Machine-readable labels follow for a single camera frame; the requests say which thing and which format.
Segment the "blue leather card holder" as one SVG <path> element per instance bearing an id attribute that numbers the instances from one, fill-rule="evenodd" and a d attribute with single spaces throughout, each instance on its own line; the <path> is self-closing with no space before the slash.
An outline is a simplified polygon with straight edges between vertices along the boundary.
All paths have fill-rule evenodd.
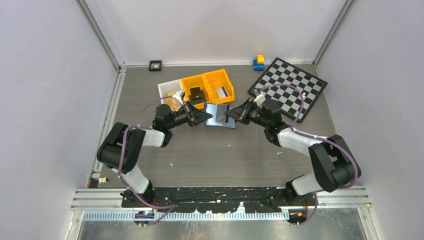
<path id="1" fill-rule="evenodd" d="M 236 129 L 235 120 L 225 114 L 231 109 L 229 104 L 206 103 L 204 106 L 205 112 L 212 115 L 212 118 L 205 122 L 206 126 Z"/>

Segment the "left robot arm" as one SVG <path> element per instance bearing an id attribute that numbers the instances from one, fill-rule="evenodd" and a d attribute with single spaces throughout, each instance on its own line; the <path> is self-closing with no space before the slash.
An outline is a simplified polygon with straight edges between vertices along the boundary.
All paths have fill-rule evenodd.
<path id="1" fill-rule="evenodd" d="M 167 104 L 159 105 L 155 110 L 151 129 L 117 122 L 97 150 L 96 158 L 109 169 L 116 171 L 120 179 L 133 191 L 134 200 L 141 207 L 153 202 L 153 185 L 138 166 L 143 147 L 166 147 L 173 137 L 172 129 L 184 124 L 195 127 L 211 119 L 191 103 L 184 103 L 177 111 Z"/>

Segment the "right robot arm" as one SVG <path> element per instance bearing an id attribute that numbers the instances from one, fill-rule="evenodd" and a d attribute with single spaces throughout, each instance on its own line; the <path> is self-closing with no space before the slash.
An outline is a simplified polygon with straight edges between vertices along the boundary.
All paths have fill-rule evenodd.
<path id="1" fill-rule="evenodd" d="M 276 100 L 266 99 L 258 106 L 248 99 L 242 105 L 227 110 L 225 115 L 244 125 L 253 122 L 264 127 L 264 134 L 270 143 L 310 158 L 313 171 L 285 184 L 285 198 L 291 205 L 299 205 L 310 193 L 331 193 L 350 188 L 362 174 L 340 135 L 316 136 L 289 126 L 282 119 L 282 104 Z"/>

